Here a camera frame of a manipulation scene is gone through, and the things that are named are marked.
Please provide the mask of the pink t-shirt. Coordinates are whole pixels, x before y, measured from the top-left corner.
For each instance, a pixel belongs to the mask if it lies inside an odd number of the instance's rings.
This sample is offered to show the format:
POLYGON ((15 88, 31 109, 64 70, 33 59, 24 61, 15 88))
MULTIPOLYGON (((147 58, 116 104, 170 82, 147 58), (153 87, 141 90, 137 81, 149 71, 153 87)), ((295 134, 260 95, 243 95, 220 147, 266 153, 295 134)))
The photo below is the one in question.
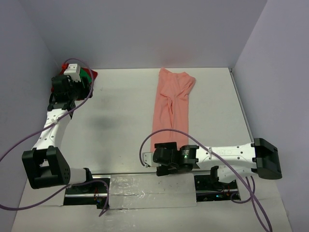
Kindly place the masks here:
POLYGON ((189 74, 174 73, 162 68, 156 90, 153 128, 189 132, 189 94, 196 79, 189 74))

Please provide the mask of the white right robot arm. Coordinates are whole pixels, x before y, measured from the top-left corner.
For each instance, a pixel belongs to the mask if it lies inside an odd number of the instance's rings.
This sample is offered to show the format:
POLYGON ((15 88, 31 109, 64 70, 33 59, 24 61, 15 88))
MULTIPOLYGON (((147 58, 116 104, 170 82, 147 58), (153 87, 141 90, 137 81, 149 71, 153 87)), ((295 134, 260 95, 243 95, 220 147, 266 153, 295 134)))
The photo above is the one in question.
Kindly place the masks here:
POLYGON ((148 166, 156 167, 158 176, 193 169, 210 171, 210 184, 215 189, 238 177, 282 178, 278 149, 263 138, 255 138, 253 143, 224 147, 184 145, 178 148, 175 142, 156 144, 154 152, 144 161, 148 166))

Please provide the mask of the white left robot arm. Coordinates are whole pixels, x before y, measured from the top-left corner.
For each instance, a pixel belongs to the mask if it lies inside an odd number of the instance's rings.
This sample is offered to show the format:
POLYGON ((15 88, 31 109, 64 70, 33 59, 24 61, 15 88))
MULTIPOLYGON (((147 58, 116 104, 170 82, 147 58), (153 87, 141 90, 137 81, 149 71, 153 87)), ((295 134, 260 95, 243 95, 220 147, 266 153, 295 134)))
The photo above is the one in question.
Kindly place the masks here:
POLYGON ((92 97, 91 81, 85 75, 78 81, 70 75, 52 78, 52 93, 47 107, 45 130, 29 151, 22 154, 28 181, 33 189, 74 185, 82 192, 90 192, 95 185, 88 168, 71 168, 60 146, 67 125, 73 116, 77 100, 92 97))

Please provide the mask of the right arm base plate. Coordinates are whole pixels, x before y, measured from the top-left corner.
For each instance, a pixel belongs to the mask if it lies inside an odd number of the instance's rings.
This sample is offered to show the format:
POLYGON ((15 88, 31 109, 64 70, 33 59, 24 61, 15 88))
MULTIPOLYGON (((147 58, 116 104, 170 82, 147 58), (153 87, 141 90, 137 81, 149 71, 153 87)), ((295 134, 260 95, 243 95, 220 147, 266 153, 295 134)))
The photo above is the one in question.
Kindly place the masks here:
POLYGON ((230 183, 211 182, 210 175, 194 175, 197 202, 240 200, 236 180, 230 183))

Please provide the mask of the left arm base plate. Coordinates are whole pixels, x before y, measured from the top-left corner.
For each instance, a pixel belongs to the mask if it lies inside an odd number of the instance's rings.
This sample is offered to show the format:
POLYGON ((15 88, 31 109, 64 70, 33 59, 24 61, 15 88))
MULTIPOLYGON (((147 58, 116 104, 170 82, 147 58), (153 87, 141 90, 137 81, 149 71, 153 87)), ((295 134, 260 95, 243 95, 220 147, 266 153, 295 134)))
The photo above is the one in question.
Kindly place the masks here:
POLYGON ((102 182, 95 182, 66 189, 63 205, 95 205, 97 209, 107 209, 109 204, 104 207, 106 198, 106 186, 102 182))

